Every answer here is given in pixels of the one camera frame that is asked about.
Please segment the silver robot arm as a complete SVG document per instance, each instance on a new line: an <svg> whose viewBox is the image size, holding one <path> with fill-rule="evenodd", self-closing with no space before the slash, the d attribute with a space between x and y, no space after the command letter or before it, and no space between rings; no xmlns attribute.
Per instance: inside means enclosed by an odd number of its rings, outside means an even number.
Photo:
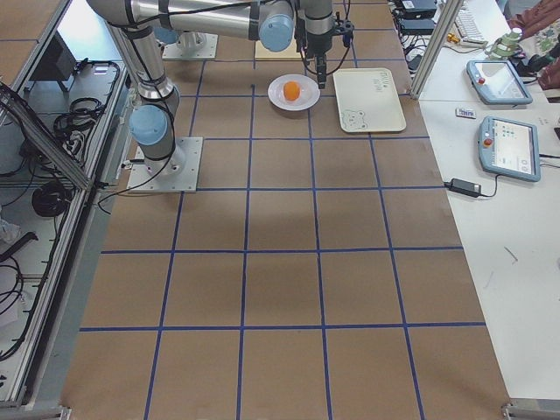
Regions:
<svg viewBox="0 0 560 420"><path fill-rule="evenodd" d="M334 12L330 1L91 1L89 6L117 31L117 49L136 78L141 104L130 116L129 131L155 180L179 175L187 161L174 130L179 91L165 71L155 28L258 41L273 53L294 43L303 63L315 64L312 74L320 88L329 74L326 55L333 38L342 37L344 46L354 38L353 23Z"/></svg>
<svg viewBox="0 0 560 420"><path fill-rule="evenodd" d="M153 31L159 43L184 51L197 51L207 43L206 35L200 32L175 31L163 27L155 27Z"/></svg>

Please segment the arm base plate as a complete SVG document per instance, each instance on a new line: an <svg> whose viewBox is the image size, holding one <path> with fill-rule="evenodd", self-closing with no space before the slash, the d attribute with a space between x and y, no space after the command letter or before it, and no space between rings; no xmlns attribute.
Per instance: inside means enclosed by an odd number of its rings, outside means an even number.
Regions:
<svg viewBox="0 0 560 420"><path fill-rule="evenodd" d="M183 136L176 140L176 148L169 163L146 160L139 146L131 164L127 187L132 193L195 193L200 173L203 149L201 136Z"/></svg>
<svg viewBox="0 0 560 420"><path fill-rule="evenodd" d="M175 43L166 45L163 60L194 61L214 60L218 36L202 32L183 32Z"/></svg>

